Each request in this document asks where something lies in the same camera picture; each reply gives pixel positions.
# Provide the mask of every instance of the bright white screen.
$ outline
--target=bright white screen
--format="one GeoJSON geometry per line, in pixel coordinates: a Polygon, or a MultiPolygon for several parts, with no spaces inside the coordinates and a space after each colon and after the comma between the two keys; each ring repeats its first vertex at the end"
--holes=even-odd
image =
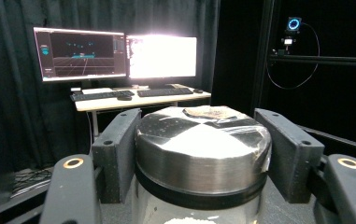
{"type": "Polygon", "coordinates": [[[196,38],[128,35],[130,78],[195,77],[196,38]]]}

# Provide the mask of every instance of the computer mouse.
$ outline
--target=computer mouse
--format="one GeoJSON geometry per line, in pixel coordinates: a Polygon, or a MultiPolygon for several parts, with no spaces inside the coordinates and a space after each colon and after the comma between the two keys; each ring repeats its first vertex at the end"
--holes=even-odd
{"type": "Polygon", "coordinates": [[[203,90],[200,90],[200,89],[194,89],[193,92],[195,93],[203,93],[203,90]]]}
{"type": "Polygon", "coordinates": [[[130,101],[130,100],[132,100],[132,97],[131,96],[119,96],[119,97],[117,97],[117,100],[130,101]]]}

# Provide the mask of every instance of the monitor stand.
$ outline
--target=monitor stand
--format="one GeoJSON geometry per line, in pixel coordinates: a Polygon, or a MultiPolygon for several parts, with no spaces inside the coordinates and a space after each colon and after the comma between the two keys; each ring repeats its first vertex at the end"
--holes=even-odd
{"type": "Polygon", "coordinates": [[[149,89],[157,90],[157,89],[174,89],[175,87],[171,84],[153,84],[149,85],[149,89]]]}

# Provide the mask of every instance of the desk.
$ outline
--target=desk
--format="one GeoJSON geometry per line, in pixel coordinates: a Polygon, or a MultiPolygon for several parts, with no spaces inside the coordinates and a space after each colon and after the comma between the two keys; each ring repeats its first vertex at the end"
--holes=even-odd
{"type": "MultiPolygon", "coordinates": [[[[175,88],[186,88],[186,86],[182,86],[179,84],[173,84],[173,86],[175,88]]],[[[141,107],[147,105],[162,105],[162,104],[171,104],[174,106],[178,106],[178,102],[206,99],[210,97],[210,93],[205,91],[203,93],[194,93],[189,95],[139,97],[137,95],[137,91],[139,90],[142,91],[145,89],[118,88],[113,90],[114,91],[128,90],[128,91],[132,91],[135,95],[132,97],[131,101],[119,101],[117,100],[117,98],[107,98],[107,99],[75,102],[77,111],[86,111],[92,113],[93,136],[99,135],[98,119],[97,119],[98,111],[115,110],[115,109],[130,108],[130,107],[141,107]]]]}

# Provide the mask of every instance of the metal lid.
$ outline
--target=metal lid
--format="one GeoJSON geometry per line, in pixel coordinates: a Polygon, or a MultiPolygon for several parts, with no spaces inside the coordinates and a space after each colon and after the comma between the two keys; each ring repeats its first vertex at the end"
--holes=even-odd
{"type": "Polygon", "coordinates": [[[136,165],[168,189],[232,193],[263,176],[270,143],[263,125],[229,107],[168,107],[137,127],[136,165]]]}

